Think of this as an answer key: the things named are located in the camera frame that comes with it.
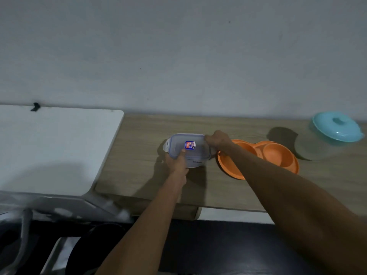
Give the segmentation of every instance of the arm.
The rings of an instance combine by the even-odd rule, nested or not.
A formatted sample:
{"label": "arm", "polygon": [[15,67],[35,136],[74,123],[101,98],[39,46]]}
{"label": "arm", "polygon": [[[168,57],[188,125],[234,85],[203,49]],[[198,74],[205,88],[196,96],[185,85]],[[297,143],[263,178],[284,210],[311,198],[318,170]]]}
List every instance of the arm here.
{"label": "arm", "polygon": [[337,274],[367,273],[367,226],[358,216],[311,181],[258,158],[221,131],[205,140],[231,157],[298,249]]}
{"label": "arm", "polygon": [[170,175],[139,219],[108,254],[96,275],[156,275],[173,210],[186,183],[185,150],[173,160]]}

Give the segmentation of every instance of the container lid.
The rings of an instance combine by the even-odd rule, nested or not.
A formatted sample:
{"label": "container lid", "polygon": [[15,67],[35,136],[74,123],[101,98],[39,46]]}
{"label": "container lid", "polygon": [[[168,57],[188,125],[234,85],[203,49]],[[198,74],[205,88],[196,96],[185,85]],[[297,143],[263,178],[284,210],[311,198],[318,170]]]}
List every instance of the container lid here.
{"label": "container lid", "polygon": [[318,113],[312,118],[315,127],[326,136],[343,142],[357,142],[365,135],[359,125],[341,112]]}
{"label": "container lid", "polygon": [[203,134],[180,133],[174,134],[168,143],[168,154],[177,158],[182,149],[186,149],[186,157],[192,159],[210,158],[210,147],[204,140]]}

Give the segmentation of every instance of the teal lid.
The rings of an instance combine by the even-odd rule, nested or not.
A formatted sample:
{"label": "teal lid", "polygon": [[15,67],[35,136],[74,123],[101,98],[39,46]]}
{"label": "teal lid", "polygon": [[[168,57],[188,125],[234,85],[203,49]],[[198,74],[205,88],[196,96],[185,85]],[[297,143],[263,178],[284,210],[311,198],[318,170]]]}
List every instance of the teal lid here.
{"label": "teal lid", "polygon": [[321,133],[335,140],[357,142],[365,136],[359,125],[341,112],[318,113],[312,122]]}

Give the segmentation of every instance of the hand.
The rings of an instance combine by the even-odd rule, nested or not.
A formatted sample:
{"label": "hand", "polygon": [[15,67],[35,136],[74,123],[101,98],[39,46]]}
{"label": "hand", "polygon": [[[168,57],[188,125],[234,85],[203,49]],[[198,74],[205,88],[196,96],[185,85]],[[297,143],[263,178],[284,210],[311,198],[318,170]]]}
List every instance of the hand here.
{"label": "hand", "polygon": [[178,173],[186,176],[189,169],[186,168],[186,159],[185,159],[186,150],[182,149],[177,159],[173,159],[166,153],[166,164],[170,170],[170,174]]}
{"label": "hand", "polygon": [[227,146],[233,144],[229,136],[220,131],[217,130],[214,132],[213,135],[205,135],[205,141],[209,144],[211,147],[215,147],[217,150],[225,150]]}

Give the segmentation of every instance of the container label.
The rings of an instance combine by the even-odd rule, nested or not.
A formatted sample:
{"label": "container label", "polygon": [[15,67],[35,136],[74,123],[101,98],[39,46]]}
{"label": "container label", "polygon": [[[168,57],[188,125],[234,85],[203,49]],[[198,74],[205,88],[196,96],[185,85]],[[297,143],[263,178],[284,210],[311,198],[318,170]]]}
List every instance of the container label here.
{"label": "container label", "polygon": [[193,150],[196,147],[196,144],[194,141],[186,141],[185,142],[185,149],[187,150]]}

